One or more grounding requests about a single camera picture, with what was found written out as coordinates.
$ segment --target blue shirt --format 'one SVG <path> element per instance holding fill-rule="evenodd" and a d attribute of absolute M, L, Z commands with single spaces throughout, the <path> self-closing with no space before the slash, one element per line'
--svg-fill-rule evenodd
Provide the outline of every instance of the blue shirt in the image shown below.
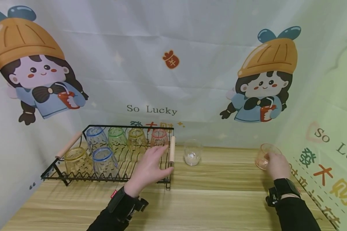
<path fill-rule="evenodd" d="M 70 92 L 73 92 L 75 95 L 73 97 L 74 102 L 80 106 L 83 107 L 86 103 L 86 100 L 84 96 L 76 90 L 72 85 L 66 82 L 61 82 L 63 83 L 67 89 Z M 50 87 L 52 83 L 45 85 L 44 87 Z M 15 88 L 17 92 L 17 97 L 18 99 L 22 100 L 26 104 L 35 107 L 39 110 L 41 116 L 46 119 L 51 117 L 52 115 L 55 115 L 59 112 L 64 112 L 66 110 L 69 110 L 69 108 L 62 102 L 62 100 L 59 99 L 57 94 L 50 94 L 50 97 L 48 100 L 46 100 L 43 103 L 39 103 L 35 100 L 35 98 L 32 96 L 32 89 L 27 89 L 27 88 Z"/>
<path fill-rule="evenodd" d="M 234 120 L 245 122 L 245 123 L 258 123 L 261 122 L 261 107 L 259 105 L 256 105 L 251 110 L 245 110 L 244 104 L 247 101 L 247 97 L 242 94 L 235 94 L 231 102 L 234 106 L 234 108 L 237 110 L 237 114 L 235 115 Z M 270 118 L 275 119 L 278 117 L 278 115 L 281 113 L 281 101 L 279 97 L 274 96 L 274 105 L 276 105 L 276 108 L 271 112 Z"/>

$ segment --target orange hat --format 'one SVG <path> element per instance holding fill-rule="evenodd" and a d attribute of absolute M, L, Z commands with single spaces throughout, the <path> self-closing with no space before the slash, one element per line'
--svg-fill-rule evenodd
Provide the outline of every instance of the orange hat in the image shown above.
<path fill-rule="evenodd" d="M 57 42 L 38 24 L 21 18 L 0 21 L 0 69 L 17 59 L 35 55 L 65 59 Z"/>
<path fill-rule="evenodd" d="M 297 66 L 297 49 L 292 39 L 276 38 L 254 49 L 238 71 L 238 77 L 268 71 L 283 71 L 292 74 Z"/>

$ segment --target cartoon girl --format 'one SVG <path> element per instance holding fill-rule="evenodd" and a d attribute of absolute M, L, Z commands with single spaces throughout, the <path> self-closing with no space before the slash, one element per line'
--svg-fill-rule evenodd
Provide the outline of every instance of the cartoon girl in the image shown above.
<path fill-rule="evenodd" d="M 88 95 L 76 80 L 62 49 L 34 23 L 32 9 L 18 5 L 0 12 L 0 72 L 8 95 L 21 100 L 19 122 L 35 122 L 38 109 L 44 119 L 85 105 Z"/>
<path fill-rule="evenodd" d="M 231 103 L 220 115 L 245 123 L 267 122 L 287 108 L 293 72 L 297 66 L 294 39 L 301 33 L 298 26 L 284 30 L 278 37 L 268 29 L 261 30 L 262 42 L 244 61 L 238 71 L 235 87 L 227 92 Z"/>

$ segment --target black metal rack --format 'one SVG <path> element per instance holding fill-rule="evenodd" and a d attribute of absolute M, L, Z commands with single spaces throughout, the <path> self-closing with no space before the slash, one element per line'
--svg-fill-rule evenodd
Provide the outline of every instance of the black metal rack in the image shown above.
<path fill-rule="evenodd" d="M 96 124 L 91 124 L 87 126 L 83 130 L 83 137 L 86 139 L 86 131 L 90 127 L 102 127 L 102 129 L 105 131 L 106 128 L 111 128 L 111 127 L 121 127 L 125 128 L 125 134 L 132 128 L 141 128 L 144 130 L 146 134 L 146 139 L 147 139 L 147 144 L 150 146 L 150 136 L 149 134 L 154 130 L 154 129 L 165 129 L 167 131 L 167 136 L 169 143 L 171 145 L 171 136 L 174 136 L 174 128 L 173 127 L 144 127 L 144 126 L 115 126 L 115 125 L 96 125 Z M 83 137 L 80 137 L 79 141 L 79 146 L 82 144 L 82 139 Z M 125 158 L 122 160 L 120 159 L 120 155 L 116 156 L 116 159 L 118 160 L 119 163 L 119 172 L 118 174 L 113 177 L 111 174 L 105 176 L 104 174 L 101 175 L 96 175 L 93 173 L 92 175 L 89 173 L 67 173 L 65 171 L 65 166 L 64 166 L 64 160 L 63 158 L 56 158 L 51 165 L 42 173 L 41 178 L 43 180 L 62 180 L 66 186 L 68 186 L 73 180 L 76 181 L 98 181 L 98 182 L 127 182 L 130 178 L 132 173 L 134 172 L 135 166 L 138 162 L 138 157 L 139 155 L 143 155 L 144 153 L 137 153 L 137 155 L 133 155 L 130 153 L 130 155 L 125 155 Z M 160 168 L 165 169 L 168 167 L 171 167 L 171 163 L 169 163 L 169 153 L 167 155 L 163 155 L 161 157 L 160 161 Z M 171 189 L 171 175 L 168 177 L 164 178 L 163 180 L 160 180 L 157 182 L 158 184 L 165 184 L 166 189 Z"/>

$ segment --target black wrist mount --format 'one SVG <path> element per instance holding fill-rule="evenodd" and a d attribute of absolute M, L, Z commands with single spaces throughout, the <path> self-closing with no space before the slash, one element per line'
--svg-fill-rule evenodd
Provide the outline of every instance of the black wrist mount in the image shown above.
<path fill-rule="evenodd" d="M 123 187 L 115 191 L 111 196 L 111 201 L 108 203 L 107 210 L 113 214 L 120 222 L 129 222 L 135 211 L 143 212 L 149 204 L 146 200 L 139 197 L 130 197 L 125 193 Z"/>
<path fill-rule="evenodd" d="M 274 180 L 274 185 L 275 187 L 269 189 L 268 196 L 266 197 L 267 205 L 270 207 L 275 207 L 284 194 L 294 194 L 301 198 L 299 190 L 287 178 Z"/>

